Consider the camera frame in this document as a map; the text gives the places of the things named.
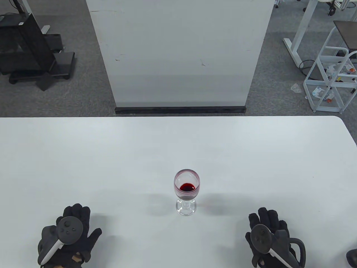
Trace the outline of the person's right hand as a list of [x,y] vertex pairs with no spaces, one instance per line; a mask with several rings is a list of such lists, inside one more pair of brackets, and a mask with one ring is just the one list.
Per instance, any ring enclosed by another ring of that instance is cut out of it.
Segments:
[[[277,230],[285,230],[287,232],[288,237],[290,236],[287,223],[284,220],[278,219],[278,213],[275,210],[267,210],[265,207],[261,207],[258,209],[258,214],[249,214],[249,223],[251,229],[253,229],[253,227],[258,224],[263,224],[273,234],[275,234]],[[245,234],[245,239],[248,242],[250,249],[253,253],[253,267],[259,266],[260,268],[286,268],[286,266],[282,262],[280,262],[277,258],[273,257],[269,253],[262,254],[258,252],[252,244],[250,232],[247,232]]]

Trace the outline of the person's left hand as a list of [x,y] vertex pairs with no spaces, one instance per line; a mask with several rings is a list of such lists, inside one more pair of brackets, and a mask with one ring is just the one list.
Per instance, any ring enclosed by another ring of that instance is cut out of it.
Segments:
[[102,234],[100,228],[88,233],[90,209],[74,204],[64,209],[55,225],[46,226],[37,246],[37,262],[42,268],[80,268],[91,259],[91,251]]

